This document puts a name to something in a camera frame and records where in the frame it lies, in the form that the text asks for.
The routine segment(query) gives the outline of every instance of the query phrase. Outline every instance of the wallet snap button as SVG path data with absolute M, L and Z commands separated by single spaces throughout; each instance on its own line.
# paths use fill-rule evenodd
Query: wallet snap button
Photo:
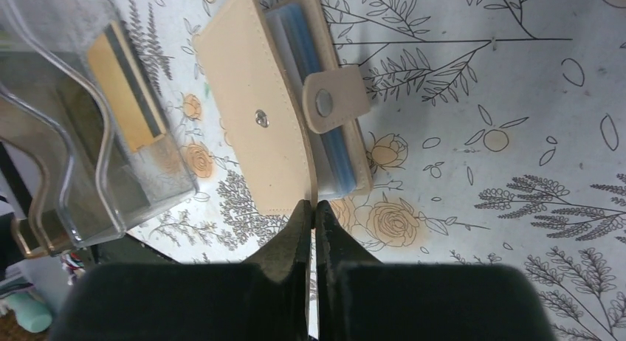
M 324 89 L 318 91 L 315 96 L 315 107 L 317 107 L 317 113 L 321 117 L 328 117 L 332 113 L 333 108 L 331 94 Z
M 257 125 L 263 127 L 263 128 L 267 128 L 267 126 L 269 126 L 269 120 L 267 119 L 267 115 L 265 114 L 265 111 L 263 110 L 256 110 L 255 113 L 255 122 Z

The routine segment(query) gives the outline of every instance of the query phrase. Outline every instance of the wallet strap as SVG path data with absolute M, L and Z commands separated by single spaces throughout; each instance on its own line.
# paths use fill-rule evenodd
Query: wallet strap
M 315 133 L 326 133 L 370 111 L 358 66 L 306 77 L 302 90 L 304 118 Z

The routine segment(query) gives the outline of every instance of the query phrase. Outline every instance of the wallet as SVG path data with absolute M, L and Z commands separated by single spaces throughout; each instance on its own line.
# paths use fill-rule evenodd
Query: wallet
M 193 40 L 261 214 L 368 194 L 358 66 L 340 68 L 320 0 L 227 0 Z

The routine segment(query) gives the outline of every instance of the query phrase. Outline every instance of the transparent acrylic box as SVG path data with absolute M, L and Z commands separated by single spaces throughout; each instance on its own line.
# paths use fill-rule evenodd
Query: transparent acrylic box
M 119 238 L 192 194 L 159 98 L 107 1 L 0 7 L 0 140 L 41 176 L 14 231 L 27 257 Z

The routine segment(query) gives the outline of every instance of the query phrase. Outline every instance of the floral tablecloth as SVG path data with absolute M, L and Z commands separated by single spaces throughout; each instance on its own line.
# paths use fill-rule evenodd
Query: floral tablecloth
M 200 186 L 131 234 L 241 261 L 287 217 L 255 209 L 191 43 L 225 0 L 110 1 Z M 515 266 L 564 340 L 626 340 L 626 0 L 321 1 L 372 103 L 344 228 L 383 261 Z

